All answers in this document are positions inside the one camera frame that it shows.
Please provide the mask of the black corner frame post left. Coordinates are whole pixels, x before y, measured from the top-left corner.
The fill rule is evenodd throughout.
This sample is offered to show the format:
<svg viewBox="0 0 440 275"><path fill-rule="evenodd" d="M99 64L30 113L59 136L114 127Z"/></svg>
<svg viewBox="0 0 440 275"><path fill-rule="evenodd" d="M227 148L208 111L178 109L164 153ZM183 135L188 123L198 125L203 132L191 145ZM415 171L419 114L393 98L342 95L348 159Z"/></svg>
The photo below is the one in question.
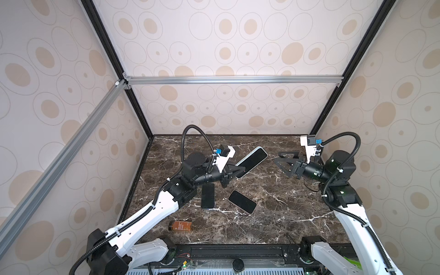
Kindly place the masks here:
<svg viewBox="0 0 440 275"><path fill-rule="evenodd" d="M112 69L116 73L116 76L118 77L119 80L126 80L124 76L125 71L119 60L115 47L113 46L113 42L111 41L105 29L101 17L99 16L97 7L95 6L94 2L91 0L81 0L80 3L83 6L86 15L89 18L91 25L95 30L95 33L107 55L107 58L111 63ZM154 134L152 133L152 130L146 120L146 117L141 109L141 106L135 95L134 90L132 88L127 88L125 89L125 92L147 137L149 139L152 139L154 137Z"/></svg>

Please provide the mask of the black smartphone from case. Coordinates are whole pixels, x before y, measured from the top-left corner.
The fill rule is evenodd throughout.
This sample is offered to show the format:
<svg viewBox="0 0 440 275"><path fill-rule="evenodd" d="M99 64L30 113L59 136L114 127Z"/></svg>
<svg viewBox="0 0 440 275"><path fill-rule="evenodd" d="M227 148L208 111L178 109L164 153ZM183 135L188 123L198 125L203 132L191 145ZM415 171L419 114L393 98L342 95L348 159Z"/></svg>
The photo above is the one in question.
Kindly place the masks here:
<svg viewBox="0 0 440 275"><path fill-rule="evenodd" d="M202 186L201 208L213 209L215 207L215 185L206 183Z"/></svg>

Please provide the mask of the black round knob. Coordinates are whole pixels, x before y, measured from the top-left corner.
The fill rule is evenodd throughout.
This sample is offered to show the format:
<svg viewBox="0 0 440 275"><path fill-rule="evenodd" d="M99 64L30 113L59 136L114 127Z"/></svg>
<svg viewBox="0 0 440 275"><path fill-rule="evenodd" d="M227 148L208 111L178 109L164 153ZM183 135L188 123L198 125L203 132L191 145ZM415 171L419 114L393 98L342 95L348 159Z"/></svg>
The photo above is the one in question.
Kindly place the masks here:
<svg viewBox="0 0 440 275"><path fill-rule="evenodd" d="M243 272L245 270L245 265L243 260L240 258L234 259L232 262L232 269L234 273Z"/></svg>

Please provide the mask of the silver aluminium rail back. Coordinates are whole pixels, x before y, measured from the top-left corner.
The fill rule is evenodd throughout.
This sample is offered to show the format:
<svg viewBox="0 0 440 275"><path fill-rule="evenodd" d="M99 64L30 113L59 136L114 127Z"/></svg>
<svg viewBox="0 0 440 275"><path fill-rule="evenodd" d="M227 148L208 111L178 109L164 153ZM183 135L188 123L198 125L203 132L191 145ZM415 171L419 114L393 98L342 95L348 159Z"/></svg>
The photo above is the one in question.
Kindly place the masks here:
<svg viewBox="0 0 440 275"><path fill-rule="evenodd" d="M299 76L182 76L182 77L134 77L126 79L129 85L208 85L208 84L302 84L341 83L342 75Z"/></svg>

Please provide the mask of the silver aluminium rail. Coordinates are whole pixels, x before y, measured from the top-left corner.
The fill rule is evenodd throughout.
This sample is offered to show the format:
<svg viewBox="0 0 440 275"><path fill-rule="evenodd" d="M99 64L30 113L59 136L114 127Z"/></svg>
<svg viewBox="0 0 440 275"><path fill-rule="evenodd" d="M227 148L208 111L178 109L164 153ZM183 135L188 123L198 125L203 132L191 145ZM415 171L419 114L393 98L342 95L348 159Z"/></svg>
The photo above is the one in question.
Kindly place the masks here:
<svg viewBox="0 0 440 275"><path fill-rule="evenodd" d="M126 79L129 85L208 85L208 84L302 84L341 83L342 75L299 76L182 76L182 77L134 77Z"/></svg>
<svg viewBox="0 0 440 275"><path fill-rule="evenodd" d="M119 94L125 90L127 80L120 79L117 85L104 96L99 105L87 117L75 132L72 139L55 157L50 166L42 173L35 185L19 202L1 228L1 257L4 257L30 218L42 204L50 190L71 163L96 126L110 109Z"/></svg>

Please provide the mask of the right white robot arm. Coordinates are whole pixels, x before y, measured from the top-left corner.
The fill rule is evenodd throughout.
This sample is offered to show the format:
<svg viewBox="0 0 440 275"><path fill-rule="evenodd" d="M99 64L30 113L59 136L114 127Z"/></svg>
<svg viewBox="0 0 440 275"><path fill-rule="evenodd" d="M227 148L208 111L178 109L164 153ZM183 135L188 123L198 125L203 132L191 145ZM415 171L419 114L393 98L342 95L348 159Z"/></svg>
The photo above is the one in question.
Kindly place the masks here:
<svg viewBox="0 0 440 275"><path fill-rule="evenodd" d="M334 252L321 237L304 237L300 250L307 261L318 261L331 273L353 275L399 275L401 270L389 257L376 232L371 226L363 201L349 184L356 170L354 157L359 151L337 150L324 164L313 162L299 152L280 152L274 160L288 177L309 178L319 182L321 198L342 224L354 248L361 267Z"/></svg>

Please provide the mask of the silver aluminium rail left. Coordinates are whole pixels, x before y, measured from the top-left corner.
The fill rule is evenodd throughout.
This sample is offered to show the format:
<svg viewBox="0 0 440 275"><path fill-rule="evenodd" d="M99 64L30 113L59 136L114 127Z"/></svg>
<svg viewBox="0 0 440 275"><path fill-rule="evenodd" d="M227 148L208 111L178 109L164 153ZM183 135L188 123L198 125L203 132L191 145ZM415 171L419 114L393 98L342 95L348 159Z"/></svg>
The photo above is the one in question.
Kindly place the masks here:
<svg viewBox="0 0 440 275"><path fill-rule="evenodd" d="M30 218L42 204L50 190L71 163L96 126L110 109L119 94L125 90L127 80L120 79L117 85L104 96L99 105L87 117L75 132L72 139L55 157L50 166L42 173L35 185L19 202L1 228L1 257L4 257Z"/></svg>

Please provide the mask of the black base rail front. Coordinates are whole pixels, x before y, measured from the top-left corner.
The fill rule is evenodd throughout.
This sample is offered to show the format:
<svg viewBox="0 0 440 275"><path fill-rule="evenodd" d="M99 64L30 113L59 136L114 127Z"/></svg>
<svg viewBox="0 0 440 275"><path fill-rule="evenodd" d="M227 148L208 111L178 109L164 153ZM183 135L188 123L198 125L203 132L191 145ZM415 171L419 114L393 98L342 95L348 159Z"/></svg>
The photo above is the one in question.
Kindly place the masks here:
<svg viewBox="0 0 440 275"><path fill-rule="evenodd" d="M330 252L347 262L345 270L329 268L324 262L307 260L298 244L178 245L168 264L153 262L134 270L136 275L361 275L360 262L349 244L332 244ZM242 259L245 270L234 273L232 262Z"/></svg>

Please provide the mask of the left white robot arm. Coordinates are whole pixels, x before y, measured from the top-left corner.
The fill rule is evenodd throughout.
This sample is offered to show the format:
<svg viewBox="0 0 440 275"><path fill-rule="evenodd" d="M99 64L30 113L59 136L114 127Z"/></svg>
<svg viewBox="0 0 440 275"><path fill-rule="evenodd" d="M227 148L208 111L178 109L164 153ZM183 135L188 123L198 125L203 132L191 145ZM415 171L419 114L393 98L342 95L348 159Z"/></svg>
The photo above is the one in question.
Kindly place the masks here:
<svg viewBox="0 0 440 275"><path fill-rule="evenodd" d="M76 265L85 261L92 275L124 275L128 271L161 262L174 251L167 238L157 238L139 245L137 242L148 231L169 215L177 212L197 194L204 184L220 182L226 187L231 180L245 172L245 167L228 162L233 156L214 154L207 158L201 152L181 159L178 172L161 185L154 199L134 215L103 232L93 231L87 242L87 251Z"/></svg>

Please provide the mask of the black corner frame post right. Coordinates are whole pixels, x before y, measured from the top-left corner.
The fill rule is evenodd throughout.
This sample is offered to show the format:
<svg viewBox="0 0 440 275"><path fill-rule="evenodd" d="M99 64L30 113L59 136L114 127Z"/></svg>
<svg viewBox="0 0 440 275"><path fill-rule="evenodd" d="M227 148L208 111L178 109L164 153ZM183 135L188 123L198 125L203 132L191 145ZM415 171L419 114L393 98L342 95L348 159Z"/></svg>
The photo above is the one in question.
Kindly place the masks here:
<svg viewBox="0 0 440 275"><path fill-rule="evenodd" d="M316 135L319 132L319 130L322 128L324 122L326 121L327 117L329 116L330 112L332 111L333 107L338 101L340 95L345 89L345 86L348 84L350 78L356 71L356 68L360 64L362 58L364 57L365 53L371 46L374 38L377 36L379 30L381 29L382 25L384 24L389 13L392 11L396 3L397 3L396 0L382 1L376 15L373 17L364 36L362 37L359 46L356 48L354 55L350 59L345 71L343 72L342 74L343 79L341 83L338 84L331 93L331 96L328 99L327 103L325 104L322 112L320 113L320 116L318 117L316 123L312 127L309 133L310 135Z"/></svg>

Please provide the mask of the small orange brown bottle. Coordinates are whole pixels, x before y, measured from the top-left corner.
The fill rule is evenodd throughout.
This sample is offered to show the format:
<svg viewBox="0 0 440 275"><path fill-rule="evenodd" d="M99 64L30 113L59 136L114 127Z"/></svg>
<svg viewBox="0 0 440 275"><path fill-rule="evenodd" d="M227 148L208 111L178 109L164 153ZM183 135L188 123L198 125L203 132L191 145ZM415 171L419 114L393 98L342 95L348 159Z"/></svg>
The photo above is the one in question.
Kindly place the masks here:
<svg viewBox="0 0 440 275"><path fill-rule="evenodd" d="M188 232L192 230L192 222L189 221L172 221L168 226L169 231Z"/></svg>

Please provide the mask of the black corner frame post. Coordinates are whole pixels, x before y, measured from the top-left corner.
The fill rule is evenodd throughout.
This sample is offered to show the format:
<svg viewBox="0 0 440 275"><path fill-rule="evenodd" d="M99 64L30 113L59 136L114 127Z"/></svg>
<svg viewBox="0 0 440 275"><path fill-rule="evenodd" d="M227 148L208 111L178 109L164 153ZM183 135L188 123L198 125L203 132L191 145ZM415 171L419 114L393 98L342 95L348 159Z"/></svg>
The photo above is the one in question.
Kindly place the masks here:
<svg viewBox="0 0 440 275"><path fill-rule="evenodd" d="M95 33L107 55L107 58L111 63L112 69L116 73L116 76L118 77L119 80L126 80L124 76L125 71L119 60L115 47L113 46L113 42L111 41L105 29L101 17L99 16L97 7L95 6L94 2L91 0L81 0L80 3L83 6L86 15L89 18L91 25L95 30ZM132 88L127 88L125 89L125 92L147 137L149 139L152 139L154 137L154 134L152 133L152 130L146 120L146 117L141 109L141 106L135 95L134 90Z"/></svg>
<svg viewBox="0 0 440 275"><path fill-rule="evenodd" d="M331 96L328 99L327 103L325 104L322 112L320 113L320 116L318 117L316 123L312 127L309 133L310 135L316 135L319 132L319 130L322 128L324 122L326 121L327 117L329 116L330 112L332 111L333 107L338 101L340 95L345 89L345 86L348 84L350 78L356 71L356 68L360 64L362 58L364 57L365 53L371 46L374 38L377 36L379 30L381 29L382 25L384 24L389 13L392 11L396 3L397 3L396 0L382 1L376 15L373 17L364 36L362 37L359 46L356 48L354 55L350 59L345 71L343 72L342 74L343 79L341 83L338 84L331 93Z"/></svg>

